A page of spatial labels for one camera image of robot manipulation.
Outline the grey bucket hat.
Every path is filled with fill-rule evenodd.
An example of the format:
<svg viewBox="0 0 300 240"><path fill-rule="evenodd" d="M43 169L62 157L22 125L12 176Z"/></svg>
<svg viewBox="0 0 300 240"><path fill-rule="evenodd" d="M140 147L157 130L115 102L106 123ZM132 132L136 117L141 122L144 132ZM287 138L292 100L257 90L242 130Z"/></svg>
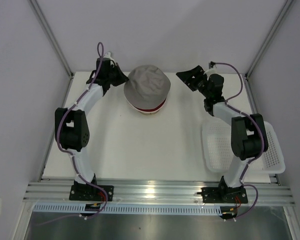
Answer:
<svg viewBox="0 0 300 240"><path fill-rule="evenodd" d="M141 65L133 69L123 92L127 101L140 109L153 109L161 104L169 94L171 81L155 65Z"/></svg>

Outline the white bucket hat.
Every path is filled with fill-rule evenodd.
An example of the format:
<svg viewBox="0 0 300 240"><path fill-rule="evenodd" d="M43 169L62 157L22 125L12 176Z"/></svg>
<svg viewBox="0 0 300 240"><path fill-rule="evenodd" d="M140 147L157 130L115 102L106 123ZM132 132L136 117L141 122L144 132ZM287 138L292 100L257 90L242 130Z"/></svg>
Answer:
<svg viewBox="0 0 300 240"><path fill-rule="evenodd" d="M161 104L159 104L157 107L155 108L151 108L151 109L142 109L142 108L137 108L135 107L134 105L132 105L128 100L128 104L134 109L136 110L137 112L141 113L141 114L144 114L144 115L153 115L153 114L156 114L158 113L165 105L167 99L165 99Z"/></svg>

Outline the red cap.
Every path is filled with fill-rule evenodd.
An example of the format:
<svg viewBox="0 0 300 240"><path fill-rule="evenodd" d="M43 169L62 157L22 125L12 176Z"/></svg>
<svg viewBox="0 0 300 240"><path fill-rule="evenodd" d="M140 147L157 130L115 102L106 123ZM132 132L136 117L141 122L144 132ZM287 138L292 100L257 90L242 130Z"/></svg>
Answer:
<svg viewBox="0 0 300 240"><path fill-rule="evenodd" d="M149 112L155 111L155 110L157 110L157 109L161 109L161 108L165 105L166 100L167 100L167 99L165 99L162 103L160 103L160 104L159 104L157 107L155 107L155 108L151 108L151 109L142 109L142 108L137 108L137 107L135 107L135 109L136 109L137 111L139 111L139 110L142 110L142 111L149 111Z"/></svg>

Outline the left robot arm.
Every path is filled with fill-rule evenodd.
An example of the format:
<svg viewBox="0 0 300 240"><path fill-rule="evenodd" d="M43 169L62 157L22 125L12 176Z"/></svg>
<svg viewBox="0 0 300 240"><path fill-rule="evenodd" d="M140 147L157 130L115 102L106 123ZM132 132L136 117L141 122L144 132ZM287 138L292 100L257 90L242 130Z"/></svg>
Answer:
<svg viewBox="0 0 300 240"><path fill-rule="evenodd" d="M70 107L59 107L54 113L57 147L71 160L75 172L73 186L89 201L95 199L102 188L96 183L87 152L90 140L87 115L112 86L117 87L127 81L128 77L111 56L101 56L96 60L96 69L91 72L79 97Z"/></svg>

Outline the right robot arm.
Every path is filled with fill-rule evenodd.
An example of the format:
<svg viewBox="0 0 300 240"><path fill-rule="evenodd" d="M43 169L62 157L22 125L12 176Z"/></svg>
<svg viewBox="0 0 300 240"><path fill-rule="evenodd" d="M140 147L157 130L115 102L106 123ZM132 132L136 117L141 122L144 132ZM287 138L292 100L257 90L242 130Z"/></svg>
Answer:
<svg viewBox="0 0 300 240"><path fill-rule="evenodd" d="M177 72L176 76L193 92L204 96L204 109L212 117L231 127L230 145L234 154L229 170L217 187L203 187L200 194L204 203L247 203L244 177L252 162L268 149L268 139L261 114L247 114L229 104L223 96L224 78L214 68L207 71L201 66Z"/></svg>

